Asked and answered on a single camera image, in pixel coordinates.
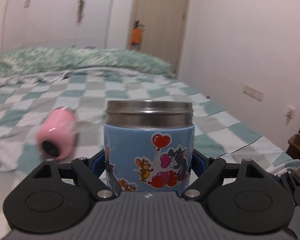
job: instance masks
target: screw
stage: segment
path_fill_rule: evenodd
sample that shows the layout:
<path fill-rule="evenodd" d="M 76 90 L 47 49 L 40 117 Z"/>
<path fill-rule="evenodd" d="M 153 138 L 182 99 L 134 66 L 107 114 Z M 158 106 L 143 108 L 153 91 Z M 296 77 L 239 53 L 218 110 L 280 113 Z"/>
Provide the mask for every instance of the screw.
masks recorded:
<path fill-rule="evenodd" d="M 185 195 L 190 198 L 199 197 L 200 191 L 197 189 L 188 189 L 185 191 Z"/>
<path fill-rule="evenodd" d="M 101 198 L 110 198 L 110 197 L 112 197 L 112 195 L 113 195 L 112 191 L 108 190 L 108 189 L 100 190 L 97 193 L 97 196 L 101 197 Z"/>

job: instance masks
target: pink balloon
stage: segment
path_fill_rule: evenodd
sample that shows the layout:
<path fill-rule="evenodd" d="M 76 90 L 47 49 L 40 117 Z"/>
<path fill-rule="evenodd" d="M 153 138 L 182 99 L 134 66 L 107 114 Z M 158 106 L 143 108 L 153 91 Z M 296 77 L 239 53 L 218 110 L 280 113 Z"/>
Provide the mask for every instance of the pink balloon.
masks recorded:
<path fill-rule="evenodd" d="M 171 162 L 171 157 L 165 153 L 165 154 L 162 154 L 162 156 L 160 157 L 160 161 L 161 161 L 161 167 L 162 168 L 167 168 Z"/>
<path fill-rule="evenodd" d="M 157 174 L 157 176 L 163 177 L 165 183 L 168 182 L 168 180 L 169 180 L 169 175 L 170 175 L 170 174 L 169 174 L 168 171 L 166 171 L 166 172 L 160 171 L 160 172 L 158 172 L 158 174 Z"/>

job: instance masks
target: pink object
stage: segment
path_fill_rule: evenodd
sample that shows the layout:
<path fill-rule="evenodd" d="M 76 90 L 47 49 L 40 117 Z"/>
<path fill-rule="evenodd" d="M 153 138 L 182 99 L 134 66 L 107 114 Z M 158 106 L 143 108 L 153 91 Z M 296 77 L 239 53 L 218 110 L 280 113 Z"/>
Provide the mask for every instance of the pink object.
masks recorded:
<path fill-rule="evenodd" d="M 76 117 L 67 107 L 53 110 L 37 133 L 38 148 L 46 158 L 63 160 L 74 152 Z"/>

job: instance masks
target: wall switch panel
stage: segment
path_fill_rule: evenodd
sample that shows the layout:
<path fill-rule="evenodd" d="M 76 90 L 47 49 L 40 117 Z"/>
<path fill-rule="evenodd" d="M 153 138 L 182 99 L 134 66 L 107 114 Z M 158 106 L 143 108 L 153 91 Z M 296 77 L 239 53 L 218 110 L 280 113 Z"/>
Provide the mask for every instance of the wall switch panel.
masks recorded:
<path fill-rule="evenodd" d="M 251 96 L 252 98 L 258 100 L 258 101 L 262 101 L 263 100 L 263 96 L 264 96 L 264 93 L 256 90 L 256 89 L 253 89 L 249 86 L 244 86 L 243 88 L 243 93 L 248 95 L 248 96 Z"/>

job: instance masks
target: green and white checkered fabric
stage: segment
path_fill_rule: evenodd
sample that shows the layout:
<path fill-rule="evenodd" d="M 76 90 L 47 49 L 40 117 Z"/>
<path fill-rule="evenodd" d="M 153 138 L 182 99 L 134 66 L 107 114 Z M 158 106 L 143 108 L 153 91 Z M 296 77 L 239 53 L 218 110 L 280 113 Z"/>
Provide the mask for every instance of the green and white checkered fabric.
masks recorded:
<path fill-rule="evenodd" d="M 261 135 L 221 109 L 193 88 L 162 76 L 103 76 L 72 74 L 53 83 L 37 82 L 0 88 L 0 171 L 28 174 L 42 162 L 35 135 L 49 113 L 60 106 L 75 109 L 80 139 L 74 156 L 92 157 L 103 148 L 103 122 L 108 100 L 153 99 L 192 102 L 195 148 L 205 156 L 222 156 L 229 162 L 254 159 L 262 168 L 284 164 L 295 170 L 292 160 Z"/>

